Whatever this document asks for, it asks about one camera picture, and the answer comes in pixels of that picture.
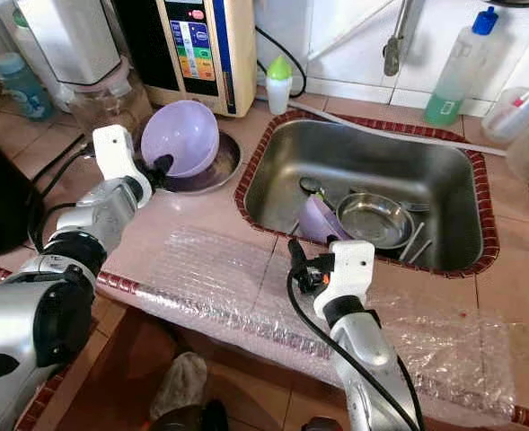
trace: bubble wrap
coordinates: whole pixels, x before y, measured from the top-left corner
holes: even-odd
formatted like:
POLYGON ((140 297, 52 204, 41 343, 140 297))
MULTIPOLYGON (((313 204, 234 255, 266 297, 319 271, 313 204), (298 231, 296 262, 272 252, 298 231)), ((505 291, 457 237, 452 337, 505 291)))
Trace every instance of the bubble wrap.
MULTIPOLYGON (((331 350, 287 299, 289 260, 195 228, 170 234, 132 303, 143 310, 341 386, 331 350)), ((312 298, 299 297, 313 316, 312 298)), ((505 424, 515 388, 507 326, 445 301, 370 295, 386 337, 414 381, 426 416, 466 427, 505 424)), ((323 321, 315 320, 323 329, 323 321)))

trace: tiled countertop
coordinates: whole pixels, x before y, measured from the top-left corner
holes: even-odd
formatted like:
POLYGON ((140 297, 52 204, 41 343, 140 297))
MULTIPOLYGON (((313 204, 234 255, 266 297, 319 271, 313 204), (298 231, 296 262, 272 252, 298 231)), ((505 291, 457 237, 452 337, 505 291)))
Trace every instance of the tiled countertop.
MULTIPOLYGON (((424 125, 419 110, 316 95, 305 95, 299 101, 335 114, 424 125)), ((253 244, 271 255, 287 255, 286 240, 250 228, 234 203, 234 190, 245 163, 271 118, 262 102, 255 102, 243 119, 219 118, 219 127, 242 147, 241 172, 224 187, 207 195, 183 197, 156 193, 128 226, 122 244, 107 260, 104 270, 145 281, 151 259, 163 247, 165 233, 183 224, 253 244)), ((466 136, 474 144, 486 144, 477 119, 461 118, 449 130, 466 136)), ((30 123, 16 113, 10 102, 0 102, 0 146, 29 177, 79 133, 74 120, 66 114, 50 122, 30 123)), ((477 276, 448 280, 378 262, 371 288, 376 292, 401 288, 415 297, 444 297, 470 312, 479 307, 501 314, 506 322, 512 323, 516 404, 529 408, 529 191, 509 171, 503 158, 486 154, 485 159, 500 241, 495 263, 477 276)), ((49 195, 48 205, 79 198, 100 177, 94 161, 74 163, 49 195)), ((0 267, 16 270, 33 254, 33 250, 23 246, 0 256, 0 267)))

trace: sink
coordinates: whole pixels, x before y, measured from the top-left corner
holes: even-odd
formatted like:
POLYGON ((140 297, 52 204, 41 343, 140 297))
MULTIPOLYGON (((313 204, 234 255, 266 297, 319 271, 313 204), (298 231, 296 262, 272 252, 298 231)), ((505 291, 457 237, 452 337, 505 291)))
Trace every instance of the sink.
MULTIPOLYGON (((477 155, 483 163, 481 154, 477 155)), ((334 205, 350 188, 396 201, 426 203, 428 212, 411 213, 415 225, 424 222, 425 227, 408 257, 432 240, 414 266, 465 277, 486 268, 498 252, 493 228, 495 241, 489 245, 497 249, 490 250, 491 261, 483 259, 474 268, 486 244, 475 168, 468 154, 452 147, 392 139, 314 119, 287 118, 269 127, 242 178, 236 201, 255 227, 282 234, 290 232, 307 199, 298 184, 303 176, 320 180, 334 205)), ((489 200, 487 177, 482 187, 489 200)), ((490 202, 484 207, 491 215, 490 202)), ((376 251, 389 261, 397 260, 400 253, 401 249, 376 251)))

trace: plastic bottle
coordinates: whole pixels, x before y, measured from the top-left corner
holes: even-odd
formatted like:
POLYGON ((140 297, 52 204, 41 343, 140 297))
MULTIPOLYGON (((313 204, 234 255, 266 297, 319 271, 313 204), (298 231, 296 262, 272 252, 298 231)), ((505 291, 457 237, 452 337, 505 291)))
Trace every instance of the plastic bottle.
POLYGON ((52 115, 53 107, 47 93, 16 52, 0 56, 0 80, 29 119, 41 121, 52 115))
POLYGON ((55 103, 64 112, 70 112, 66 103, 58 98, 60 83, 57 81, 55 74, 48 65, 47 59, 42 54, 37 40, 34 39, 27 20, 24 19, 19 9, 14 9, 13 21, 16 24, 13 36, 24 59, 27 61, 32 71, 39 77, 41 82, 47 87, 53 103, 55 103))
POLYGON ((292 67, 279 56, 272 62, 266 73, 268 106, 274 115, 286 112, 288 97, 292 88, 292 67))
POLYGON ((486 42, 498 14, 491 6, 487 11, 478 13, 472 27, 460 31, 444 70, 437 80, 426 107, 424 120, 430 124, 447 126, 457 118, 463 100, 472 88, 478 70, 488 55, 486 42))

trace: blue bottle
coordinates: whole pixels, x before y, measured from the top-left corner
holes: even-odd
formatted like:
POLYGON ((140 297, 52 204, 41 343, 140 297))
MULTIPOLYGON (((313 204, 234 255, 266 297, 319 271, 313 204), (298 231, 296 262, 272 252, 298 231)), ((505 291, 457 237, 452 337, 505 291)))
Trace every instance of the blue bottle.
POLYGON ((19 104, 23 115, 33 121, 42 121, 52 115, 54 110, 47 93, 16 52, 0 56, 0 80, 19 104))

